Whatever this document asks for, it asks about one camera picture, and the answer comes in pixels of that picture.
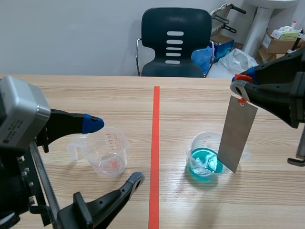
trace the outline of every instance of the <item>plastic measuring cup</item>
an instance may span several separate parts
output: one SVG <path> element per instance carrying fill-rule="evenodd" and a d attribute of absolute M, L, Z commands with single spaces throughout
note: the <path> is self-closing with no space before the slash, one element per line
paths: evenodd
<path fill-rule="evenodd" d="M 186 163 L 190 172 L 199 179 L 213 179 L 230 170 L 217 160 L 221 135 L 214 132 L 201 132 L 192 141 L 191 148 L 186 152 Z M 250 157 L 243 152 L 241 160 Z"/>
<path fill-rule="evenodd" d="M 97 174 L 115 177 L 126 168 L 128 146 L 129 142 L 121 130 L 104 127 L 92 134 L 74 136 L 67 151 L 72 160 L 77 160 L 79 147 Z"/>

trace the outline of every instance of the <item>sink pedestal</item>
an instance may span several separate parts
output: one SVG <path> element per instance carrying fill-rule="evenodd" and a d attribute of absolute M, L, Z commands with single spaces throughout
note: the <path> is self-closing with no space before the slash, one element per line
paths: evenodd
<path fill-rule="evenodd" d="M 274 9 L 257 8 L 257 13 L 254 21 L 251 25 L 250 32 L 248 33 L 247 40 L 243 47 L 243 51 L 252 56 L 256 57 L 257 51 L 263 41 L 264 34 L 266 32 L 271 14 Z"/>

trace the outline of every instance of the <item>chair leg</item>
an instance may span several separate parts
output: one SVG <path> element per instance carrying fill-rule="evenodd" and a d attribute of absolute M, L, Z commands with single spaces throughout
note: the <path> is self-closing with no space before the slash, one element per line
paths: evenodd
<path fill-rule="evenodd" d="M 139 63 L 138 63 L 139 41 L 141 41 L 141 40 L 142 40 L 141 38 L 137 40 L 137 50 L 136 50 L 136 54 L 135 54 L 135 61 L 136 61 L 136 64 L 137 64 L 138 76 L 140 76 L 140 74 L 141 74 L 140 69 L 139 69 Z"/>
<path fill-rule="evenodd" d="M 214 56 L 214 42 L 210 40 L 210 43 L 212 44 L 212 59 L 210 60 L 210 67 L 206 74 L 203 74 L 203 77 L 206 78 L 214 64 L 215 56 Z"/>

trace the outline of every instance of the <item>red clip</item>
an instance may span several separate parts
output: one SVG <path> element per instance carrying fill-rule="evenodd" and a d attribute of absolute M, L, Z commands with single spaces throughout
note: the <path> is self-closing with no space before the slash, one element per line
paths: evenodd
<path fill-rule="evenodd" d="M 235 80 L 244 80 L 249 83 L 253 83 L 252 77 L 250 77 L 248 75 L 235 74 Z M 240 105 L 243 106 L 247 102 L 247 100 L 245 100 L 244 98 L 241 98 L 241 99 L 238 99 L 238 102 Z"/>
<path fill-rule="evenodd" d="M 235 74 L 235 80 L 244 80 L 253 83 L 252 77 L 248 75 Z"/>

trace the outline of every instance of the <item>black chair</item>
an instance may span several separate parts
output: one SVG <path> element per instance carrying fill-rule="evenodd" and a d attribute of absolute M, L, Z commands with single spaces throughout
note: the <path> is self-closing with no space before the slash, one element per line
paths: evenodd
<path fill-rule="evenodd" d="M 193 51 L 206 48 L 210 41 L 212 19 L 201 9 L 152 8 L 142 17 L 142 38 L 137 41 L 136 64 L 138 64 L 139 41 L 154 49 L 155 58 L 147 63 L 142 76 L 206 77 L 214 62 L 214 53 L 207 74 L 191 60 Z"/>

